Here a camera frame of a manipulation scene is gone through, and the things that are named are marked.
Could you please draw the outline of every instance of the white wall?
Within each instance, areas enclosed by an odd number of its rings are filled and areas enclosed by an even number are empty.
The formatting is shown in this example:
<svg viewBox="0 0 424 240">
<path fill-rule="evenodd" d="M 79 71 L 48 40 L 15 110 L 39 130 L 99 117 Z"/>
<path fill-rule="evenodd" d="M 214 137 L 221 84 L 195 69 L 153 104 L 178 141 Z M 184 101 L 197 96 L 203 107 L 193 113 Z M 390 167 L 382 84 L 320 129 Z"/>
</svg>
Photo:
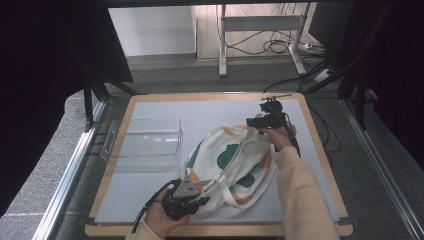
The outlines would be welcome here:
<svg viewBox="0 0 424 240">
<path fill-rule="evenodd" d="M 125 56 L 196 52 L 195 8 L 109 9 Z"/>
</svg>

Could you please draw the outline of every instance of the hand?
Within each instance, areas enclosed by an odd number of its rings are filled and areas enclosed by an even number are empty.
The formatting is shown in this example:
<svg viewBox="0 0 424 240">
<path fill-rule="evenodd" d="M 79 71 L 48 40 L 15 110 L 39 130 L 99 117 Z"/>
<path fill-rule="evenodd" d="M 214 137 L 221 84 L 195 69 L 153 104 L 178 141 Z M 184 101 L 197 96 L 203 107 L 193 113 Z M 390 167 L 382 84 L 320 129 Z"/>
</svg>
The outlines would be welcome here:
<svg viewBox="0 0 424 240">
<path fill-rule="evenodd" d="M 149 210 L 146 213 L 146 217 L 144 218 L 147 226 L 149 226 L 150 229 L 152 229 L 152 231 L 160 238 L 165 238 L 172 230 L 174 230 L 174 228 L 185 225 L 190 219 L 190 215 L 187 215 L 178 221 L 174 221 L 166 215 L 160 202 L 162 202 L 163 197 L 168 191 L 169 188 L 165 188 L 159 194 L 157 201 L 150 205 Z"/>
<path fill-rule="evenodd" d="M 296 135 L 296 126 L 291 124 L 291 128 L 293 130 L 294 135 Z M 286 129 L 284 129 L 284 127 L 281 127 L 279 129 L 257 128 L 257 130 L 259 132 L 266 133 L 269 137 L 269 140 L 272 144 L 274 144 L 275 148 L 278 151 L 281 151 L 281 149 L 285 147 L 293 147 L 289 134 L 287 133 Z"/>
</svg>

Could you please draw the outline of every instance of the clear plastic box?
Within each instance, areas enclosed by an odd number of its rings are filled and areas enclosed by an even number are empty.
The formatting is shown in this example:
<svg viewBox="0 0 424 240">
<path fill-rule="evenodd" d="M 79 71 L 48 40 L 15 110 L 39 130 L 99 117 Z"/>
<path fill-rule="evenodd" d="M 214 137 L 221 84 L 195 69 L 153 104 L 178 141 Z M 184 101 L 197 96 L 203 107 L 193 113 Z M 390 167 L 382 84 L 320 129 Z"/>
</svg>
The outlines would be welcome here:
<svg viewBox="0 0 424 240">
<path fill-rule="evenodd" d="M 113 121 L 101 157 L 117 157 L 115 172 L 179 171 L 181 141 L 180 119 Z"/>
</svg>

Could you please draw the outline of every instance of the beige sleeve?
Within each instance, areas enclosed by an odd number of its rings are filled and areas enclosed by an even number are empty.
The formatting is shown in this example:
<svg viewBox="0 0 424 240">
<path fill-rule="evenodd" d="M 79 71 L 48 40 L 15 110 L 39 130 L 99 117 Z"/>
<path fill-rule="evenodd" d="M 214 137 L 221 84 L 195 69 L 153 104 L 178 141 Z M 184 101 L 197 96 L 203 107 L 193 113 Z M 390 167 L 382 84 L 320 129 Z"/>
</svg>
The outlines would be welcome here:
<svg viewBox="0 0 424 240">
<path fill-rule="evenodd" d="M 315 173 L 296 148 L 284 148 L 275 162 L 286 239 L 340 239 Z"/>
<path fill-rule="evenodd" d="M 144 219 L 140 222 L 136 233 L 130 233 L 125 237 L 125 240 L 162 240 L 152 229 L 147 226 Z"/>
</svg>

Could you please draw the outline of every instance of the white tote bag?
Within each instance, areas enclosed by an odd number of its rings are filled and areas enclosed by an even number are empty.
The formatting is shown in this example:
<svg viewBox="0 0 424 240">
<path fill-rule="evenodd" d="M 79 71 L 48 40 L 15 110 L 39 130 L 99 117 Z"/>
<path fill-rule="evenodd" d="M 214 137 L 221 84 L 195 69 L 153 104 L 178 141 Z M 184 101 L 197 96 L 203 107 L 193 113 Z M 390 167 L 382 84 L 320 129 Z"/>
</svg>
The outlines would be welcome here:
<svg viewBox="0 0 424 240">
<path fill-rule="evenodd" d="M 248 208 L 264 193 L 276 169 L 271 160 L 268 136 L 254 128 L 219 127 L 212 130 L 190 153 L 182 168 L 202 192 L 197 199 L 210 197 L 198 214 L 211 212 L 223 204 Z"/>
</svg>

